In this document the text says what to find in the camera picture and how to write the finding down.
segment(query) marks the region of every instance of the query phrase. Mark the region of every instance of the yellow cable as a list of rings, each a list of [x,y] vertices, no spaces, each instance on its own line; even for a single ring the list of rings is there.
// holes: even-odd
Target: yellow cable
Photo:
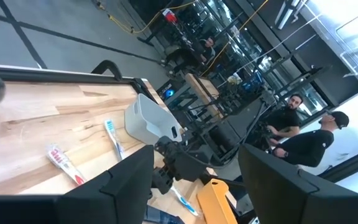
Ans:
[[[259,6],[259,8],[246,20],[246,22],[239,28],[239,30],[242,30],[247,23],[258,13],[258,11],[268,2],[269,0],[265,0],[262,5]],[[226,43],[226,45],[223,47],[223,49],[218,53],[217,56],[215,56],[214,60],[211,62],[209,67],[200,75],[201,77],[212,67],[216,59],[223,53],[223,50],[230,44],[230,40]]]
[[[128,23],[128,24],[131,26],[131,28],[129,28],[129,27],[125,26],[122,22],[120,22],[118,19],[116,19],[114,16],[112,16],[111,14],[108,14],[108,16],[109,16],[109,19],[110,19],[111,21],[115,22],[115,23],[117,24],[117,26],[120,27],[120,28],[121,28],[123,31],[125,31],[126,33],[131,34],[131,35],[133,35],[133,34],[140,34],[140,33],[144,32],[144,31],[154,22],[154,20],[160,15],[160,13],[162,13],[163,10],[166,10],[166,9],[179,9],[179,8],[181,8],[181,7],[186,7],[186,6],[190,5],[190,4],[193,4],[193,3],[195,3],[196,1],[197,1],[197,0],[192,1],[192,2],[189,2],[189,3],[186,3],[186,4],[183,4],[183,5],[181,5],[181,6],[169,7],[169,8],[165,8],[165,9],[159,10],[159,12],[156,13],[156,15],[154,15],[153,19],[150,20],[150,22],[149,22],[143,29],[138,30],[138,31],[135,31],[135,30],[133,29],[133,26],[132,26],[131,24]],[[99,8],[105,11],[106,8],[101,4],[101,2],[98,2],[98,3],[99,3],[99,5],[98,5]]]

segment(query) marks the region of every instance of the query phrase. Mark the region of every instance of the person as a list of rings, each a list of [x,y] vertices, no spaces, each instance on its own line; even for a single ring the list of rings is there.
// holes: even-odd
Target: person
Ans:
[[[287,105],[273,111],[267,117],[260,120],[272,133],[272,138],[268,141],[261,136],[259,130],[252,130],[246,139],[246,143],[251,144],[259,149],[265,150],[270,146],[275,146],[277,140],[290,138],[300,132],[300,119],[296,110],[302,104],[303,98],[295,93],[287,101]]]
[[[200,44],[203,46],[203,52],[200,54],[200,59],[203,61],[203,63],[208,63],[211,61],[212,58],[215,57],[215,50],[213,49],[214,40],[212,37],[208,37],[206,40],[202,39],[200,40]],[[173,70],[169,71],[170,75],[178,73],[180,70],[186,68],[187,66],[193,66],[197,67],[200,62],[199,60],[193,55],[194,52],[192,52],[190,49],[177,49],[174,52],[167,55],[165,60],[161,61],[161,66],[165,67],[168,65],[168,63],[172,60],[176,60],[179,57],[183,59],[183,62],[176,67],[173,68]]]
[[[325,150],[334,142],[333,132],[347,127],[349,117],[342,111],[328,112],[319,123],[319,130],[298,134],[277,144],[272,154],[293,165],[317,167]]]

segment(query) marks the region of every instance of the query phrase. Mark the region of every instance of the blue light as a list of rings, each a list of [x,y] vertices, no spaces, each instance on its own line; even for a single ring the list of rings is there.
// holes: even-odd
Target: blue light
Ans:
[[[167,90],[167,91],[165,92],[165,97],[173,96],[174,93],[175,93],[175,91],[173,91],[173,90]]]

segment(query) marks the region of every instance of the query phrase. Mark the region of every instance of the orange box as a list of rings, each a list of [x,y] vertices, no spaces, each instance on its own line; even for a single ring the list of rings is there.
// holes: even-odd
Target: orange box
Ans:
[[[221,180],[212,179],[197,194],[207,224],[237,224],[226,198],[229,190]]]

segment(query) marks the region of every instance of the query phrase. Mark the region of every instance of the toothbrush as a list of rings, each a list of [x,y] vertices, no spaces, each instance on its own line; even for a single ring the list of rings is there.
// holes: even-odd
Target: toothbrush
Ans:
[[[106,128],[106,131],[109,134],[109,137],[110,137],[112,143],[114,144],[114,147],[116,148],[116,150],[117,150],[117,152],[119,154],[120,161],[125,159],[124,147],[118,141],[118,138],[116,136],[116,129],[114,128],[114,125],[112,124],[112,121],[110,119],[105,120],[104,121],[104,127]]]
[[[85,178],[82,174],[77,168],[75,168],[66,154],[56,145],[52,145],[48,148],[47,156],[58,168],[61,168],[78,185],[85,183]]]
[[[198,216],[196,210],[190,205],[190,203],[187,202],[184,197],[180,195],[179,191],[174,186],[171,187],[171,190],[175,193],[175,195],[177,195],[179,201],[191,212],[191,214]]]

